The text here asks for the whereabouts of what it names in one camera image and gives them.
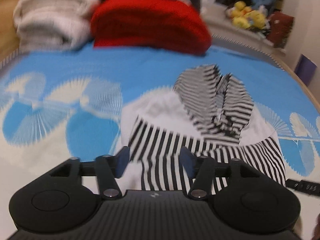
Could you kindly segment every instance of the blue bedsheet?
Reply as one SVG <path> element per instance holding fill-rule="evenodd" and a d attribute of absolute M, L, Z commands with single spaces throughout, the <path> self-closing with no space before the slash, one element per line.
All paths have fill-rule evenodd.
<path fill-rule="evenodd" d="M 185 69 L 218 64 L 241 79 L 262 116 L 273 125 L 287 163 L 307 176 L 320 153 L 319 114 L 299 85 L 281 69 L 217 47 L 204 57 L 150 48 L 31 53 L 0 82 L 2 132 L 10 145 L 35 144 L 67 120 L 70 155 L 82 160 L 112 152 L 121 107 L 142 93 L 172 86 Z"/>

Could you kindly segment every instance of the wooden edge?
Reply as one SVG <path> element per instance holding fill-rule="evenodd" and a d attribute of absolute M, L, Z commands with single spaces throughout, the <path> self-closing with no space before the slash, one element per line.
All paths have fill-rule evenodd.
<path fill-rule="evenodd" d="M 278 57 L 273 56 L 274 59 L 281 65 L 281 67 L 289 73 L 289 75 L 300 85 L 303 92 L 307 95 L 307 97 L 311 100 L 314 107 L 317 109 L 318 113 L 320 114 L 320 103 L 317 101 L 315 96 L 311 93 L 308 87 L 301 81 L 301 79 L 294 73 L 294 71 L 281 59 Z"/>

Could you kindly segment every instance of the bedsheet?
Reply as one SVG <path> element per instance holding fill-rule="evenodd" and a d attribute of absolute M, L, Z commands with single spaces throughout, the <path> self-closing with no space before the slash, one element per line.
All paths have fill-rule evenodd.
<path fill-rule="evenodd" d="M 114 154 L 122 145 L 122 108 L 148 91 L 173 86 L 183 70 L 203 64 L 217 64 L 222 74 L 244 82 L 278 133 L 286 176 L 319 181 L 320 116 L 299 85 L 279 68 L 215 46 L 203 57 L 92 44 L 77 52 L 29 54 L 0 80 L 0 158 L 34 178 L 71 156 L 91 161 Z M 310 202 L 305 195 L 300 200 Z M 312 220 L 303 222 L 304 239 L 319 213 L 313 212 L 301 212 Z"/>

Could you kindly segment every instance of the folded clothing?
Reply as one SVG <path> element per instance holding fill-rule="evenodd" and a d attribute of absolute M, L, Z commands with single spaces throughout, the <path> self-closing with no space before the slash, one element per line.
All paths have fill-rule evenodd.
<path fill-rule="evenodd" d="M 91 19 L 94 46 L 151 46 L 196 55 L 211 46 L 199 14 L 177 0 L 107 0 Z"/>
<path fill-rule="evenodd" d="M 83 46 L 91 37 L 89 21 L 57 12 L 30 12 L 19 24 L 20 49 L 70 50 Z"/>
<path fill-rule="evenodd" d="M 68 16 L 89 17 L 100 0 L 19 0 L 13 20 L 18 26 L 30 12 L 59 12 Z"/>

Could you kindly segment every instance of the red folded cloth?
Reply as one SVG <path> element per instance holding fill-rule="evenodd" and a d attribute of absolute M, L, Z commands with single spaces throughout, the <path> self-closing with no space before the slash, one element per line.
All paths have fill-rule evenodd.
<path fill-rule="evenodd" d="M 151 46 L 196 55 L 211 46 L 199 14 L 177 0 L 107 0 L 91 20 L 94 46 Z"/>

